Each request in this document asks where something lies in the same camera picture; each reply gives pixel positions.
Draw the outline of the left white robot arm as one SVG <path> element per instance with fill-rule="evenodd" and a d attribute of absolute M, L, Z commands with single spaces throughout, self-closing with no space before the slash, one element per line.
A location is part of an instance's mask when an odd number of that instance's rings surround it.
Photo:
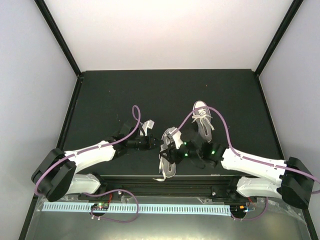
<path fill-rule="evenodd" d="M 62 151 L 52 149 L 31 176 L 35 194 L 56 202 L 69 194 L 89 194 L 103 199 L 108 192 L 97 173 L 81 171 L 124 156 L 129 149 L 149 151 L 160 147 L 163 141 L 152 133 L 154 122 L 125 123 L 112 136 L 82 149 Z"/>

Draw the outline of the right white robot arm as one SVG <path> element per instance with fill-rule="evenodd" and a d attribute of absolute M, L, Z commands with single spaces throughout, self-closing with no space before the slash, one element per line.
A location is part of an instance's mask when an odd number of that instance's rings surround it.
<path fill-rule="evenodd" d="M 180 131 L 168 130 L 161 140 L 159 168 L 164 177 L 182 160 L 191 159 L 198 168 L 221 166 L 247 174 L 227 189 L 228 198 L 234 202 L 243 197 L 266 197 L 282 199 L 298 209 L 309 207 L 315 181 L 298 158 L 277 160 L 246 155 L 219 143 L 208 143 L 198 133 L 186 140 Z"/>

